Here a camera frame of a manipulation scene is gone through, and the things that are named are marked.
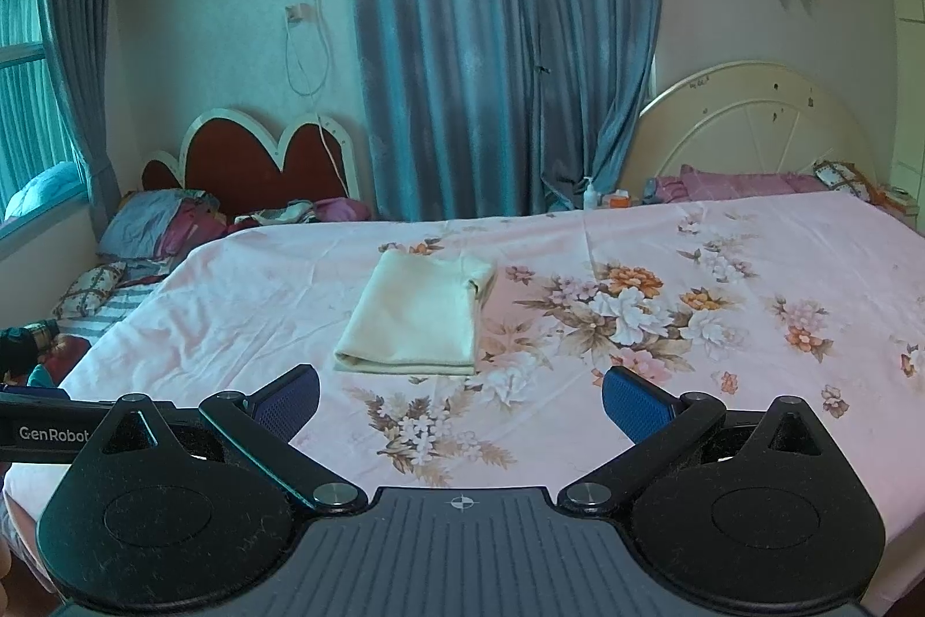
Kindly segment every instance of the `red headboard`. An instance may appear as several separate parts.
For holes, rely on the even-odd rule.
[[[142,171],[143,189],[177,187],[209,192],[229,217],[294,199],[359,198],[350,138],[336,121],[314,114],[276,142],[246,113],[210,110],[193,121],[179,159],[157,152]]]

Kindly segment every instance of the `striped bed sheet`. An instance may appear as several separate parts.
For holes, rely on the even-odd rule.
[[[91,346],[95,346],[114,324],[122,322],[128,314],[134,312],[162,283],[163,280],[159,280],[116,289],[98,312],[76,320],[58,320],[58,328],[63,335],[86,338]]]

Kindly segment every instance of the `fabric fold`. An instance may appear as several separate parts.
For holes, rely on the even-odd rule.
[[[474,375],[479,317],[495,265],[383,252],[341,341],[335,368],[378,375]]]

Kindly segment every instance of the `cream headboard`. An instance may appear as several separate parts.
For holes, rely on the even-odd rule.
[[[831,93],[780,64],[737,61],[688,77],[639,117],[620,187],[682,164],[715,173],[806,173],[815,161],[853,162],[876,181],[868,138]]]

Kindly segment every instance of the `window sill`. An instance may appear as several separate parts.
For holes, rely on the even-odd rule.
[[[57,198],[54,203],[33,210],[28,215],[12,221],[8,226],[0,227],[0,261],[18,252],[49,228],[74,215],[77,210],[85,207],[87,202],[85,187],[75,187]]]

